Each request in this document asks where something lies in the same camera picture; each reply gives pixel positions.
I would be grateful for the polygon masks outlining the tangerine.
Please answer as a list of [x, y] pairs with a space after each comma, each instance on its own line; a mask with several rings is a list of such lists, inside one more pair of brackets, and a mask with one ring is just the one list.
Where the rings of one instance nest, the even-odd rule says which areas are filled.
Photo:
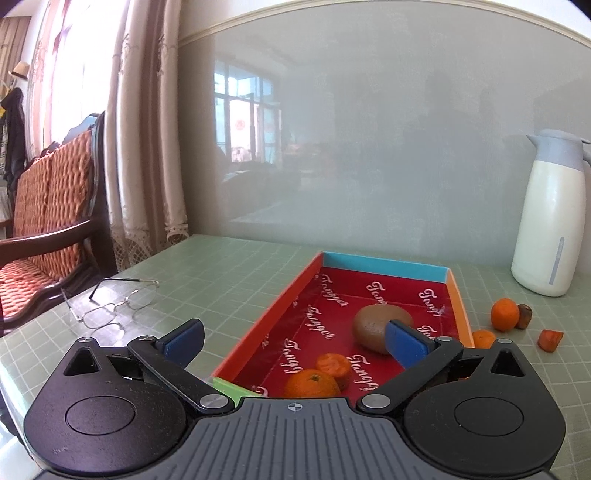
[[332, 398], [341, 395], [338, 383], [331, 375], [315, 369], [304, 369], [291, 375], [284, 385], [287, 398]]
[[489, 349], [497, 340], [496, 335], [489, 330], [477, 330], [473, 332], [473, 342], [477, 349]]
[[493, 304], [490, 318], [497, 331], [510, 331], [517, 326], [520, 319], [518, 304], [510, 298], [501, 298]]

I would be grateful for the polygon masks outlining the small orange carrot piece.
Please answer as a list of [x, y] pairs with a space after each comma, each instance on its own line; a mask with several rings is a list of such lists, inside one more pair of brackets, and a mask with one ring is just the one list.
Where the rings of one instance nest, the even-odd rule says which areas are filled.
[[544, 329], [540, 332], [537, 344], [543, 351], [553, 353], [557, 350], [563, 337], [562, 331]]

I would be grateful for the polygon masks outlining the brown kiwi fruit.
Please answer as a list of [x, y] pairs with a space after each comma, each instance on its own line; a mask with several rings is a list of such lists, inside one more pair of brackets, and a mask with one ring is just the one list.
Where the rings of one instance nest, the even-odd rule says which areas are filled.
[[356, 312], [353, 317], [353, 337], [363, 347], [386, 355], [386, 326], [391, 320], [414, 326], [414, 319], [407, 310], [394, 305], [374, 304]]

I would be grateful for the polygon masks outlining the small brown chestnut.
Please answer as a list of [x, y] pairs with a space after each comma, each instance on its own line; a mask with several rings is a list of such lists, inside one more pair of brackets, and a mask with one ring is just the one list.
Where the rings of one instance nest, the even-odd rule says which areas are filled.
[[524, 303], [518, 305], [518, 310], [519, 318], [516, 327], [520, 330], [525, 330], [533, 318], [533, 310], [529, 305]]

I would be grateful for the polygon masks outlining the white thermos jug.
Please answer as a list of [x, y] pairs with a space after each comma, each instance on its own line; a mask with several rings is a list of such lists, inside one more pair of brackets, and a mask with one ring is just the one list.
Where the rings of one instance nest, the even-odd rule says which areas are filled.
[[564, 295], [572, 283], [586, 222], [584, 166], [589, 144], [579, 136], [543, 129], [528, 139], [536, 147], [518, 229], [511, 273], [527, 289]]

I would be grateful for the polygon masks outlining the wooden bench orange cushion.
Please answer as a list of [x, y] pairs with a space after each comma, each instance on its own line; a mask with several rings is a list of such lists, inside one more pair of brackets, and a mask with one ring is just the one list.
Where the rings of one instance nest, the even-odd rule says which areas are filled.
[[116, 272], [104, 172], [104, 117], [20, 177], [1, 242], [1, 332], [11, 333]]

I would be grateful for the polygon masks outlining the colourful cardboard box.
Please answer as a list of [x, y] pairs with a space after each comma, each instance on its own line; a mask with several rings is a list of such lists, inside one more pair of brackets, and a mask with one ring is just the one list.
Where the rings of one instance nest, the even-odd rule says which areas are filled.
[[353, 318], [368, 305], [405, 309], [415, 328], [435, 339], [450, 336], [474, 345], [452, 271], [444, 266], [323, 251], [253, 324], [212, 375], [216, 389], [233, 401], [246, 396], [279, 398], [287, 379], [314, 367], [325, 353], [346, 356], [351, 402], [398, 375], [389, 355], [356, 342]]

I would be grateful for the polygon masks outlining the beige lace curtain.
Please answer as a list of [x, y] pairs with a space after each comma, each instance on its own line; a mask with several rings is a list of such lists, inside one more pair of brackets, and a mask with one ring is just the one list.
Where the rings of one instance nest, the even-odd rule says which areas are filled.
[[188, 236], [178, 134], [181, 3], [127, 1], [104, 127], [111, 239], [124, 270]]

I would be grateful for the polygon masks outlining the dark hanging jacket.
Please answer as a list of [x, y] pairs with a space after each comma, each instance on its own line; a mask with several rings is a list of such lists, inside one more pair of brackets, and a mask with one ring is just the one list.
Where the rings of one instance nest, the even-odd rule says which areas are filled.
[[26, 155], [23, 92], [13, 88], [1, 101], [1, 133], [6, 138], [4, 180], [12, 195], [16, 194], [19, 177], [24, 172]]

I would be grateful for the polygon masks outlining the straw hat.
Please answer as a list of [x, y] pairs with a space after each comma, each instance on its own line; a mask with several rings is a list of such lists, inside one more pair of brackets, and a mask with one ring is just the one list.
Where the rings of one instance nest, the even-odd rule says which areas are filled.
[[18, 62], [9, 74], [17, 79], [27, 81], [30, 71], [30, 65], [25, 61]]

